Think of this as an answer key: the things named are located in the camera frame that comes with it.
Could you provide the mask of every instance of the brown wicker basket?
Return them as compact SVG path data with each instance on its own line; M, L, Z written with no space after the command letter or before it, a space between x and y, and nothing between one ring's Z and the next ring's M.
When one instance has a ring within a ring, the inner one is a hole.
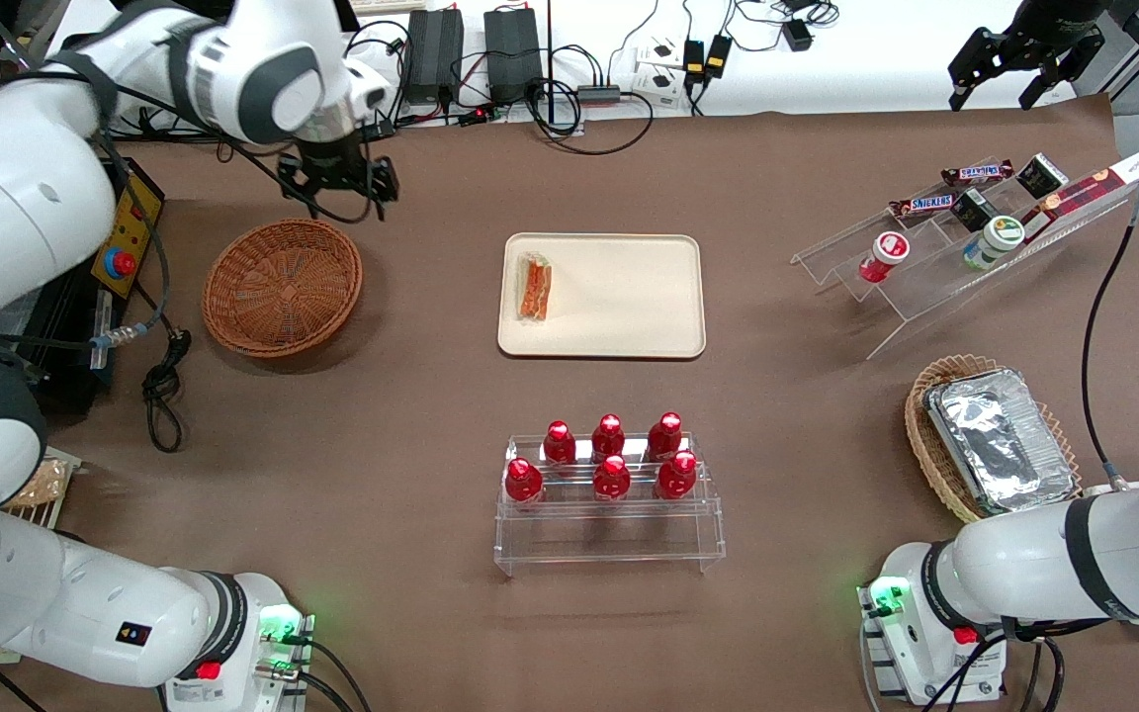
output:
M328 339L363 284L358 248L322 221L271 222L240 236L205 280L205 327L230 350L287 357Z
M948 506L948 509L952 509L952 513L966 523L985 518L986 514L982 513L973 499L961 475L961 469L957 468L957 464L952 460L952 453L948 451L940 432L935 429L921 400L926 395L926 388L932 385L953 382L958 378L976 377L978 374L985 374L995 368L998 366L993 360L984 359L981 355L947 355L944 359L926 366L921 375L918 375L917 382L912 384L912 391L908 393L908 401L903 403L903 424L908 427L908 440L912 443L912 452L917 456L918 463L921 464L921 472L925 473L926 481L931 483L935 494L940 496L940 500L943 500L943 505ZM1040 415L1044 417L1044 423L1048 424L1052 436L1062 447L1062 453L1066 455L1071 472L1075 473L1075 480L1079 481L1080 472L1075 467L1075 455L1071 452L1066 434L1062 433L1062 425L1057 423L1057 418L1054 418L1052 414L1049 414L1048 406L1039 401L1035 404L1039 406ZM1079 496L1079 488L1075 488L1075 494Z

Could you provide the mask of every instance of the acrylic shelf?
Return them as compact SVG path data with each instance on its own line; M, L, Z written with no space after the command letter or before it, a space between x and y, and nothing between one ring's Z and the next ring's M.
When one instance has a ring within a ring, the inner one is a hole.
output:
M577 464L543 459L543 436L514 436L503 465L525 457L543 473L543 500L514 501L500 469L494 514L494 564L513 576L527 564L697 562L705 573L723 558L723 507L691 433L683 445L697 456L697 483L682 499L653 496L659 465L642 463L646 433L628 433L623 459L632 473L626 499L596 501L591 434L575 434Z
M986 157L976 165L985 166L991 163L999 163L999 159ZM998 207L998 213L1013 215L1018 220L1039 204L1039 198L1032 197L1016 179L973 188L977 188L986 202ZM865 302L874 293L885 298L890 306L887 312L891 312L888 318L898 320L899 326L869 353L868 359L872 359L888 344L920 334L986 288L993 288L1021 272L1021 265L1044 248L1126 203L1134 189L1136 183L1122 186L1093 199L1081 211L1064 215L1031 244L1010 252L993 269L986 271L972 269L964 263L962 249L976 236L949 211L926 221L899 221L890 211L882 211L797 253L790 264L803 265L818 285L837 280L858 302ZM959 193L966 189L936 183L913 193L909 198L920 198L944 190ZM908 237L909 256L902 265L890 272L886 280L869 284L860 279L859 262L869 255L874 238L886 230L900 231Z

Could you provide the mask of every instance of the red bottle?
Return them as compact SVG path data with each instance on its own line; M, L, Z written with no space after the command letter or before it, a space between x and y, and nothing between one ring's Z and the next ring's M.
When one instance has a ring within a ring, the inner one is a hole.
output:
M564 420L551 420L543 437L543 459L558 465L574 465L574 441L570 425Z
M626 434L623 433L623 423L618 420L618 416L613 414L605 416L591 433L592 463L604 463L605 457L622 455L624 442Z
M697 484L697 456L691 450L681 450L662 464L653 481L653 497L656 499L679 499L693 491Z
M591 483L596 488L596 499L616 501L625 499L626 491L632 489L632 473L626 468L621 455L611 455L596 468Z
M515 501L539 501L543 499L543 473L525 457L513 457L507 463L503 491Z
M649 428L649 445L645 451L646 463L665 463L679 450L679 441L683 437L683 420L679 414L664 414Z

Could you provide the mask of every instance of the emergency stop button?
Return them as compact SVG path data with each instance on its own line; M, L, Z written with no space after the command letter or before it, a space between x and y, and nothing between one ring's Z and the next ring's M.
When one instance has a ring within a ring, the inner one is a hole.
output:
M115 280L128 278L134 273L136 267L139 267L139 262L134 255L121 247L109 247L108 252L104 253L104 271L108 272L109 278Z

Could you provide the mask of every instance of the foil container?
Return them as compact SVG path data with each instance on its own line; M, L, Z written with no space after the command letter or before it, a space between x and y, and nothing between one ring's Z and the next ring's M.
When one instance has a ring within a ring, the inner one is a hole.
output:
M937 384L925 409L986 514L1017 513L1075 496L1080 483L1027 391L995 369Z

